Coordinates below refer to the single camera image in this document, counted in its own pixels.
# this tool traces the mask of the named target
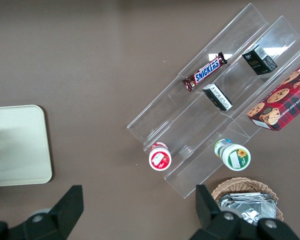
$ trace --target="snickers bar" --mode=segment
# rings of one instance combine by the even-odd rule
[[[209,62],[204,67],[200,68],[195,74],[188,76],[183,79],[182,82],[185,85],[186,89],[189,92],[202,82],[204,79],[209,77],[212,73],[214,73],[217,69],[221,68],[222,65],[227,64],[228,61],[225,60],[225,57],[222,52],[219,52],[218,56]]]

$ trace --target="cookie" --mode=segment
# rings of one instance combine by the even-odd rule
[[[283,99],[289,93],[289,88],[283,88],[274,92],[266,101],[269,104],[275,103]]]
[[[265,106],[264,102],[260,102],[257,105],[255,105],[250,111],[248,111],[247,115],[249,117],[252,117],[253,115],[256,115],[258,112],[261,111],[261,109],[263,109]]]
[[[298,77],[300,74],[300,71],[294,71],[286,80],[284,80],[281,85],[283,84],[287,84],[289,82],[291,82],[293,79],[295,79],[296,77]]]
[[[267,108],[263,114],[260,115],[260,119],[269,125],[275,125],[280,117],[280,111],[278,108]]]
[[[294,89],[296,89],[297,87],[300,87],[300,81],[297,81],[295,84],[293,84]]]

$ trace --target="candy bar wrapper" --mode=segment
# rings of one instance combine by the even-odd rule
[[[220,207],[236,209],[245,221],[257,225],[260,219],[275,219],[277,202],[268,193],[232,193],[219,200]]]
[[[218,56],[215,59],[213,59],[204,67],[200,68],[195,74],[183,79],[182,82],[185,85],[186,89],[188,89],[188,91],[191,92],[191,90],[196,85],[198,85],[204,79],[209,77],[212,73],[221,68],[222,65],[227,63],[228,61],[225,60],[223,53],[219,52]]]

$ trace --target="sunflower label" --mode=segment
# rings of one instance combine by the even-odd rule
[[[234,150],[228,157],[229,165],[235,169],[241,169],[248,163],[248,154],[245,150]]]

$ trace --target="yogurt cup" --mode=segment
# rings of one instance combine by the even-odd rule
[[[240,144],[232,143],[227,138],[221,139],[215,144],[214,153],[222,159],[224,165],[233,171],[242,171],[251,162],[249,150]]]
[[[156,142],[150,148],[149,164],[156,171],[164,171],[172,162],[168,147],[163,142]]]

